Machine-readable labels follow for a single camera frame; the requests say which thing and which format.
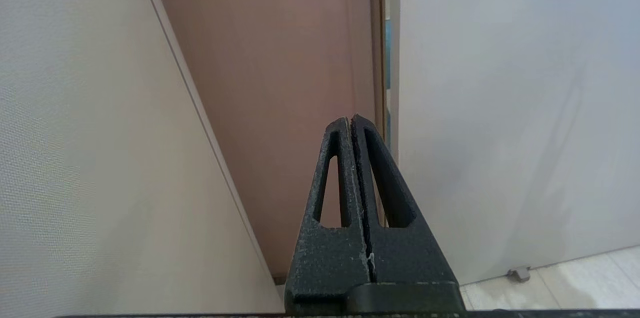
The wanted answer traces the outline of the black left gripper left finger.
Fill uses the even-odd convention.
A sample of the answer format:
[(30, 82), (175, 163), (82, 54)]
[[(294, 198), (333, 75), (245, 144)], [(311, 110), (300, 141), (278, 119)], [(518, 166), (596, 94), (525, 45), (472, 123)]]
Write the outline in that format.
[[(350, 290), (370, 281), (361, 191), (350, 122), (339, 118), (324, 133), (310, 193), (285, 284), (286, 311), (347, 311)], [(330, 160), (337, 159), (341, 226), (321, 223)]]

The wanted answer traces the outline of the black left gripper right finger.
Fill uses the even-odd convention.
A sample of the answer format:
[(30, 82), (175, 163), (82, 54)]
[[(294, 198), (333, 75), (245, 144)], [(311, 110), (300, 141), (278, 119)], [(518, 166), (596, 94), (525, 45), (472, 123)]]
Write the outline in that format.
[(455, 277), (375, 125), (360, 115), (351, 137), (375, 283), (455, 284)]

